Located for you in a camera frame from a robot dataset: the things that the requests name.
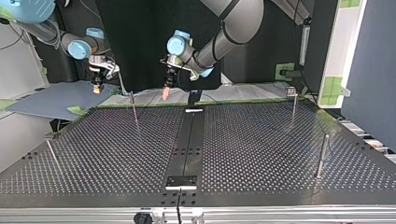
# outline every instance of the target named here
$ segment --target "small orange object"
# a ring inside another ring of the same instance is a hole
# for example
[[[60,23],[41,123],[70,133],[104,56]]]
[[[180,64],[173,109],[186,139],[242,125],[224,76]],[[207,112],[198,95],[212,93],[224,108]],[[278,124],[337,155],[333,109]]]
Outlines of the small orange object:
[[[166,101],[166,99],[168,99],[170,91],[171,91],[170,87],[165,87],[165,89],[163,89],[163,100],[164,101]]]

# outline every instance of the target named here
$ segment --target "perforated metal surface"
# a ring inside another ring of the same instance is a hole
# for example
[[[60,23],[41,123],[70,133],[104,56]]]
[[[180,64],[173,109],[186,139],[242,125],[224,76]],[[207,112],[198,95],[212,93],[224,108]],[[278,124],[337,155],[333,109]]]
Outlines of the perforated metal surface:
[[[381,161],[349,142],[330,116],[304,104],[298,104],[293,116],[292,106],[287,102],[207,106],[201,192],[395,190],[395,169],[387,171]],[[325,133],[330,135],[332,153],[328,153],[322,178],[317,181]]]
[[[183,120],[182,108],[94,110],[14,175],[0,178],[0,194],[150,195],[164,175]]]

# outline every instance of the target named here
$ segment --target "white wall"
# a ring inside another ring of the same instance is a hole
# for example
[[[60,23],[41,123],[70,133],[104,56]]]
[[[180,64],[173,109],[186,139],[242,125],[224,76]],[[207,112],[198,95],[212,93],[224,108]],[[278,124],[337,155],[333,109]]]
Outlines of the white wall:
[[[0,48],[13,43],[18,36],[9,27],[0,24]],[[16,96],[46,85],[31,47],[23,41],[0,50],[0,99]]]
[[[0,119],[0,172],[44,142],[50,119],[12,114]]]
[[[0,24],[0,48],[16,39],[14,32]],[[41,62],[23,41],[0,50],[0,99],[15,99],[45,87],[40,67]],[[0,111],[0,172],[43,142],[51,131],[49,122],[50,119]]]

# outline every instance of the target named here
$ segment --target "black curtain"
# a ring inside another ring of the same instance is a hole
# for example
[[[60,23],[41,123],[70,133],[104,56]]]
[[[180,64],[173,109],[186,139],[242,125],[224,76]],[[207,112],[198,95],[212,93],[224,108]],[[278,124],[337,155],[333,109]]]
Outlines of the black curtain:
[[[220,25],[197,0],[96,0],[96,5],[127,91],[163,86],[166,66],[160,59],[176,29],[189,32],[193,46],[200,49]],[[220,85],[219,64],[210,77],[197,82],[191,83],[188,73],[182,75],[183,89],[214,90]]]

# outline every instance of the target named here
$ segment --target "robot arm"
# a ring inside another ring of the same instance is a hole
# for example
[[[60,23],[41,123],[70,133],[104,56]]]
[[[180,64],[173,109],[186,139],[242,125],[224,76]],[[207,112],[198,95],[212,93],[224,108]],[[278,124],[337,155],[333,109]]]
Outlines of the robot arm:
[[[258,32],[264,13],[262,0],[201,0],[223,21],[221,29],[200,51],[190,45],[190,35],[175,31],[167,44],[167,64],[171,67],[190,70],[207,77],[213,64],[223,58],[235,46],[246,44]]]
[[[61,31],[58,24],[49,19],[54,9],[54,0],[0,0],[0,18],[16,23],[39,41],[61,48],[76,60],[89,59],[94,73],[93,92],[100,93],[104,79],[111,79],[120,71],[114,60],[104,55],[108,51],[104,32],[88,28],[86,36],[79,37]]]

